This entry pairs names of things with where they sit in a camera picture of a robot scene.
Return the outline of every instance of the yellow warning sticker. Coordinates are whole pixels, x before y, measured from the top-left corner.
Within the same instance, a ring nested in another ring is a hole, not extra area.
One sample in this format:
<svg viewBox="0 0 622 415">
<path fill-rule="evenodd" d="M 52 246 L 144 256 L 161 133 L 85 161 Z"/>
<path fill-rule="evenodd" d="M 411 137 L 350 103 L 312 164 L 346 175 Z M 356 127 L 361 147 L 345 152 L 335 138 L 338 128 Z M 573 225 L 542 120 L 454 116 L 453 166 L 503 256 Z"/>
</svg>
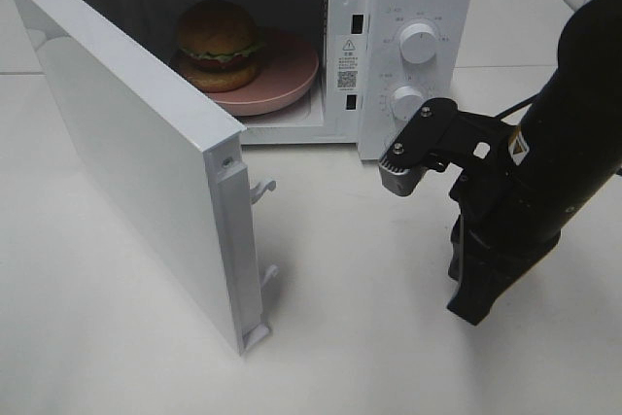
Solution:
<svg viewBox="0 0 622 415">
<path fill-rule="evenodd" d="M 514 133 L 509 137 L 507 148 L 509 149 L 509 155 L 516 165 L 520 165 L 521 162 L 527 157 L 529 153 L 529 145 L 525 140 L 525 136 L 521 131 L 521 126 L 518 125 L 514 130 Z"/>
</svg>

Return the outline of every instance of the qr code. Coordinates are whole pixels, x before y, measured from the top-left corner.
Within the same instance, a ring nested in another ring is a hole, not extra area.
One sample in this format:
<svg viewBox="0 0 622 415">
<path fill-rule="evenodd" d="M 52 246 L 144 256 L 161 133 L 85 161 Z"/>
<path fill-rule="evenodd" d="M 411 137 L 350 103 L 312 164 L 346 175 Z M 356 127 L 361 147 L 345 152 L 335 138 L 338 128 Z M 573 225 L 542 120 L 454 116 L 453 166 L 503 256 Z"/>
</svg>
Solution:
<svg viewBox="0 0 622 415">
<path fill-rule="evenodd" d="M 357 87 L 357 71 L 338 72 L 337 87 Z"/>
</svg>

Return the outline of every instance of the warning label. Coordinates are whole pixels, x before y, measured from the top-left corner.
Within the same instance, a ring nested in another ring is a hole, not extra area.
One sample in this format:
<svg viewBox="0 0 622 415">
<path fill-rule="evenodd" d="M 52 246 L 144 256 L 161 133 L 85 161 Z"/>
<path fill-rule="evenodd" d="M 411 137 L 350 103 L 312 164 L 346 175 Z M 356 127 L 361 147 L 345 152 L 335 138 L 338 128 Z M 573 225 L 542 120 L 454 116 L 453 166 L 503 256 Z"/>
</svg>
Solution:
<svg viewBox="0 0 622 415">
<path fill-rule="evenodd" d="M 335 63 L 335 84 L 340 91 L 355 91 L 359 87 L 359 62 L 362 46 L 355 36 L 337 36 Z"/>
<path fill-rule="evenodd" d="M 523 136 L 520 125 L 516 127 L 512 136 L 509 137 L 507 148 L 509 149 L 509 155 L 516 165 L 520 165 L 529 153 L 529 145 L 527 141 L 525 141 L 525 136 Z"/>
</svg>

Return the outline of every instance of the black cable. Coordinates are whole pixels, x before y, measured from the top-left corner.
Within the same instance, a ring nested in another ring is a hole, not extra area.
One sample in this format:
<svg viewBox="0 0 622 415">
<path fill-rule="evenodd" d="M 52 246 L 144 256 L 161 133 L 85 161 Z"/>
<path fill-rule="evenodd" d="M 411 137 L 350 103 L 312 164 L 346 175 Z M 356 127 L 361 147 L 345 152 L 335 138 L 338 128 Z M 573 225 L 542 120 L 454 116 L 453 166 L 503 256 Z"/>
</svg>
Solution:
<svg viewBox="0 0 622 415">
<path fill-rule="evenodd" d="M 513 105 L 509 109 L 505 109 L 500 114 L 495 115 L 495 119 L 499 119 L 499 120 L 505 119 L 507 116 L 510 116 L 510 115 L 514 114 L 515 112 L 518 112 L 521 109 L 523 109 L 523 108 L 529 106 L 530 104 L 532 104 L 536 100 L 536 98 L 537 98 L 537 94 L 534 94 L 533 96 L 528 97 L 524 101 L 521 101 L 518 104 Z"/>
</svg>

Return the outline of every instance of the microwave knob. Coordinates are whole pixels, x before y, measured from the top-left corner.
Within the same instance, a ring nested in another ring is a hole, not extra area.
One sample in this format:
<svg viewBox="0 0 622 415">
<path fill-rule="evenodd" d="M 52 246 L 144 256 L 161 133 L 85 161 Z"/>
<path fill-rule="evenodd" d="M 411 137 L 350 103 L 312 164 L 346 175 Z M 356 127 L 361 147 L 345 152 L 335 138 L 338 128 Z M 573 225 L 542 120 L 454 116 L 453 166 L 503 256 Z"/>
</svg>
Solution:
<svg viewBox="0 0 622 415">
<path fill-rule="evenodd" d="M 423 93 L 413 86 L 399 87 L 391 97 L 391 109 L 399 121 L 409 121 L 424 103 Z"/>
<path fill-rule="evenodd" d="M 410 63 L 424 63 L 434 57 L 437 42 L 433 26 L 421 21 L 409 24 L 399 34 L 401 56 Z"/>
</svg>

